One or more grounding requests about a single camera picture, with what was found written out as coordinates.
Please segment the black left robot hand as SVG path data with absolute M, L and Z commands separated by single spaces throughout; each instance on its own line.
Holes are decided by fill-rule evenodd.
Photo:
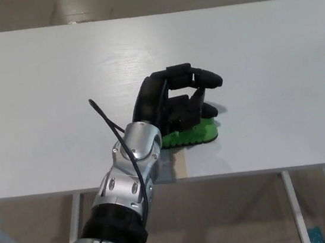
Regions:
M 147 122 L 161 135 L 189 130 L 218 110 L 204 102 L 205 90 L 222 86 L 220 75 L 191 64 L 173 65 L 146 77 L 134 106 L 133 122 Z

